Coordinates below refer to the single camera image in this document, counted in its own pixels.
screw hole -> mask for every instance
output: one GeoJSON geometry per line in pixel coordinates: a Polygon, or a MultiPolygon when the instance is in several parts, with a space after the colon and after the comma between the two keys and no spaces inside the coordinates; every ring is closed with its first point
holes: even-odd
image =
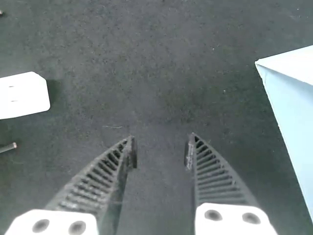
{"type": "Polygon", "coordinates": [[[37,221],[33,226],[33,232],[36,234],[43,232],[44,230],[47,229],[47,227],[49,226],[49,223],[50,222],[47,219],[41,219],[37,221]]]}
{"type": "Polygon", "coordinates": [[[218,211],[215,211],[215,210],[208,210],[205,214],[204,214],[204,217],[206,219],[210,219],[210,220],[213,220],[213,221],[220,221],[222,220],[222,215],[218,212],[218,211]]]}
{"type": "Polygon", "coordinates": [[[76,221],[72,223],[68,229],[70,235],[81,235],[86,230],[86,223],[84,221],[76,221]]]}
{"type": "Polygon", "coordinates": [[[243,214],[243,220],[244,220],[244,222],[247,222],[250,224],[260,224],[261,223],[260,218],[253,213],[244,213],[243,214]]]}

bolt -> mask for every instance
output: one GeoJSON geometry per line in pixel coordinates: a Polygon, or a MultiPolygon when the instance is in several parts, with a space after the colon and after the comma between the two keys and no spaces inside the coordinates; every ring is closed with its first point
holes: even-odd
{"type": "Polygon", "coordinates": [[[6,151],[9,151],[9,150],[11,150],[11,149],[15,149],[15,148],[17,148],[17,147],[18,147],[18,146],[16,145],[16,143],[13,142],[12,144],[9,144],[8,146],[1,147],[1,148],[0,148],[0,153],[4,153],[4,152],[6,152],[6,151]]]}

white object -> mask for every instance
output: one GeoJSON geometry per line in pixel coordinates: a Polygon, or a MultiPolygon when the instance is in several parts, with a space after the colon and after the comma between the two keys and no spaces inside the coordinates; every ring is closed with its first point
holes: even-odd
{"type": "Polygon", "coordinates": [[[313,220],[313,46],[260,59],[255,65],[313,220]]]}
{"type": "Polygon", "coordinates": [[[195,235],[208,234],[277,235],[268,216],[256,207],[204,203],[196,210],[195,235]],[[210,218],[214,213],[220,218],[210,218]]]}
{"type": "Polygon", "coordinates": [[[50,109],[46,80],[34,72],[0,78],[0,119],[50,109]]]}
{"type": "Polygon", "coordinates": [[[12,222],[5,235],[98,235],[92,214],[32,210],[12,222]]]}

black rubber pad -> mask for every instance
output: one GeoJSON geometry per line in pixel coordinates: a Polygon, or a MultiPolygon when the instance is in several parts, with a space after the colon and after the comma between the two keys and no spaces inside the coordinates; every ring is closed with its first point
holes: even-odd
{"type": "Polygon", "coordinates": [[[185,166],[194,178],[195,206],[202,203],[257,206],[254,196],[229,163],[208,143],[192,133],[185,166]]]}
{"type": "Polygon", "coordinates": [[[91,213],[97,218],[101,234],[115,234],[127,174],[136,166],[136,143],[130,136],[74,176],[45,209],[91,213]]]}

gray surface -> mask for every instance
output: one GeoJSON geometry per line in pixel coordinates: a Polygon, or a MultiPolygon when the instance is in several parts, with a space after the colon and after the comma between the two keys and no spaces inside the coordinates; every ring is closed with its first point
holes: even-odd
{"type": "Polygon", "coordinates": [[[0,232],[133,134],[118,234],[189,235],[184,141],[195,131],[238,171],[282,235],[312,233],[254,61],[308,46],[308,0],[2,0],[0,77],[48,79],[48,112],[0,120],[0,232]]]}

